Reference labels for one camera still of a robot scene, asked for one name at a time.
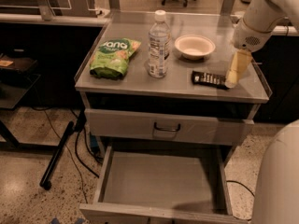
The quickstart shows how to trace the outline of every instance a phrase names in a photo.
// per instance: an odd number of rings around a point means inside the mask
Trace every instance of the speckled floor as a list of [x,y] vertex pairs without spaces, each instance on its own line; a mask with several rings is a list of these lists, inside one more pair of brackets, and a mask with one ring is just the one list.
[[[20,107],[15,111],[0,111],[0,118],[19,141],[52,146],[58,144],[57,134],[63,135],[67,123],[76,121],[70,110],[56,108],[36,111],[30,107]],[[228,162],[225,168],[227,180],[241,182],[254,192],[263,153],[280,128],[282,125],[256,123]],[[51,155],[0,151],[1,224],[89,223],[78,207],[80,203],[86,202],[83,190],[88,203],[92,201],[97,178],[78,162],[74,154],[76,137],[77,133],[72,134],[64,148],[50,179],[50,190],[39,187],[39,182]],[[86,151],[83,137],[82,133],[78,139],[78,154],[100,174],[101,165]],[[228,189],[234,215],[250,218],[253,205],[251,194],[236,183],[228,183]]]

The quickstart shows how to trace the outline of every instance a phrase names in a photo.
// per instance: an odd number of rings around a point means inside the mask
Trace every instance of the white bottle cap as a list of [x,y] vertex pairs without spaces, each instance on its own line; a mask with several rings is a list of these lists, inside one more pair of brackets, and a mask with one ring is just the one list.
[[166,12],[164,10],[155,11],[155,20],[156,21],[166,21]]

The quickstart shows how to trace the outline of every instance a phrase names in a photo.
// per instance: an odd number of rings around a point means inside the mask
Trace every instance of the white bowl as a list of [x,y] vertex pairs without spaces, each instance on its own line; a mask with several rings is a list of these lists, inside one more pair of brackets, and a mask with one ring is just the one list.
[[183,35],[176,40],[175,47],[189,60],[207,57],[216,48],[210,39],[201,35]]

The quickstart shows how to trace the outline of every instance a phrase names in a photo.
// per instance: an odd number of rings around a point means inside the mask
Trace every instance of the bottle label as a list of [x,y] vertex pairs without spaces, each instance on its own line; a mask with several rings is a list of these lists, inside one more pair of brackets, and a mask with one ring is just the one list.
[[170,35],[155,36],[149,34],[149,74],[164,77],[170,53]]

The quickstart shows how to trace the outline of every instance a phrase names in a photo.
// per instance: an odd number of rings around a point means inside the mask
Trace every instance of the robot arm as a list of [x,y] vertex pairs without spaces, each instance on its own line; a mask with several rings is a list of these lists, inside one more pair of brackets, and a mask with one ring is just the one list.
[[285,17],[299,31],[299,0],[252,0],[235,28],[234,46],[250,52],[261,49]]

